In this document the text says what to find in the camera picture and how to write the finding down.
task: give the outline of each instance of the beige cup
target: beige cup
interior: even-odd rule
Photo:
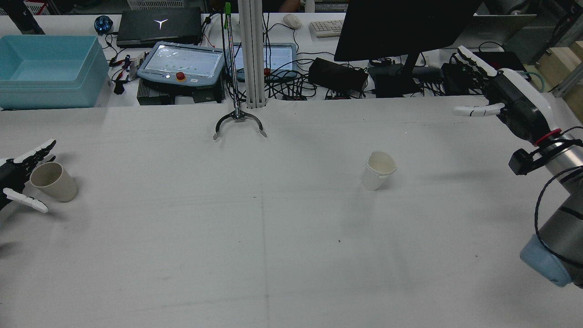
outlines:
[[[397,165],[387,153],[373,152],[366,162],[363,185],[366,190],[376,190],[387,177],[397,170]]]
[[[30,183],[58,201],[70,201],[77,195],[77,184],[59,163],[48,162],[35,168]]]

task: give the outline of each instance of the white table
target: white table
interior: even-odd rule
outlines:
[[[79,185],[0,212],[0,326],[579,327],[582,291],[518,257],[550,173],[514,176],[528,143],[460,104],[275,100],[268,138],[217,141],[229,104],[0,112],[3,156],[56,138]],[[374,150],[398,170],[366,191]]]

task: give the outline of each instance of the monitor stand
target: monitor stand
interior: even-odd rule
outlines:
[[[368,72],[373,77],[377,98],[403,97],[419,92],[419,86],[413,80],[413,69],[420,53],[407,55],[405,64],[394,64],[387,67],[371,67]]]

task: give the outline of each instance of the light blue plastic bin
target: light blue plastic bin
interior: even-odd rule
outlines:
[[[0,107],[93,107],[108,70],[96,36],[4,36]]]

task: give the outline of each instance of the cup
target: cup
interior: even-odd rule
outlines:
[[[70,201],[77,195],[77,184],[59,163],[39,165],[30,175],[30,183],[58,201]]]
[[[389,154],[373,152],[366,162],[363,175],[363,186],[366,190],[376,190],[387,177],[397,170],[397,165]]]

